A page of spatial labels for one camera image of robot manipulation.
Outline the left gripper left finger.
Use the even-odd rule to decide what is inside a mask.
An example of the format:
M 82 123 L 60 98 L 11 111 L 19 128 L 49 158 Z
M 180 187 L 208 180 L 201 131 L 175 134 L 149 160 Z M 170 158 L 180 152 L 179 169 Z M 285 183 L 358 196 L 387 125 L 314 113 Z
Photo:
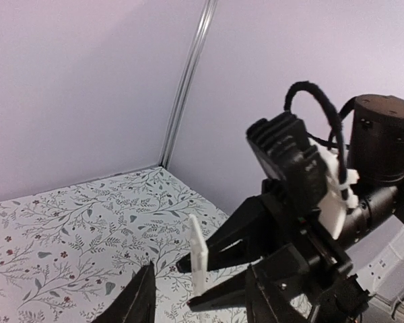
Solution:
M 142 266 L 112 304 L 93 323 L 154 323 L 155 272 L 152 261 Z

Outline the white remote battery cover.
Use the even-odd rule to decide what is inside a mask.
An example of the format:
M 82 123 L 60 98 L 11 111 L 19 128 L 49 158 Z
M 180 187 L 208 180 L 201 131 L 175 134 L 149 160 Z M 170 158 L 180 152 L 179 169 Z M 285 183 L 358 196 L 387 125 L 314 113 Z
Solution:
M 194 214 L 189 214 L 190 221 L 190 258 L 193 295 L 200 296 L 206 291 L 207 265 L 209 250 L 202 229 Z

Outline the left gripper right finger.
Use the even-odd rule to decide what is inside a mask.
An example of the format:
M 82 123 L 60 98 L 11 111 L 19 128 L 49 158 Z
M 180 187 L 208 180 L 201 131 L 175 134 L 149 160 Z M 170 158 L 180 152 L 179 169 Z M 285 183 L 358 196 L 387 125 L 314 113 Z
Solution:
M 278 286 L 253 265 L 246 271 L 245 304 L 247 322 L 306 322 L 306 318 L 286 301 Z

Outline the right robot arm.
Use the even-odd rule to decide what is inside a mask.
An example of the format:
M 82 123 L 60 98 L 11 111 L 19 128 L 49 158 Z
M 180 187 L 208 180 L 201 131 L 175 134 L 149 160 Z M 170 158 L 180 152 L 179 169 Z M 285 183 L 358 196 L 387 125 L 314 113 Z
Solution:
M 369 288 L 346 250 L 390 215 L 404 223 L 404 100 L 364 94 L 325 105 L 329 140 L 285 100 L 246 132 L 266 177 L 207 240 L 207 270 L 245 269 L 189 300 L 193 312 L 243 307 L 249 322 L 356 322 Z

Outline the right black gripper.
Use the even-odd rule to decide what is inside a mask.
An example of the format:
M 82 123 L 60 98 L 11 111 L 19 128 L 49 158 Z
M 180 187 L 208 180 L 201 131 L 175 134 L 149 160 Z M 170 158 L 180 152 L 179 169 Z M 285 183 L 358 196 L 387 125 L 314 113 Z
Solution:
M 264 259 L 190 299 L 188 307 L 203 312 L 245 306 L 246 276 L 255 269 L 281 300 L 307 296 L 307 322 L 361 322 L 369 294 L 351 275 L 351 259 L 321 225 L 320 213 L 315 208 L 296 217 L 281 182 L 265 179 L 262 194 L 248 197 L 205 241 L 208 271 Z

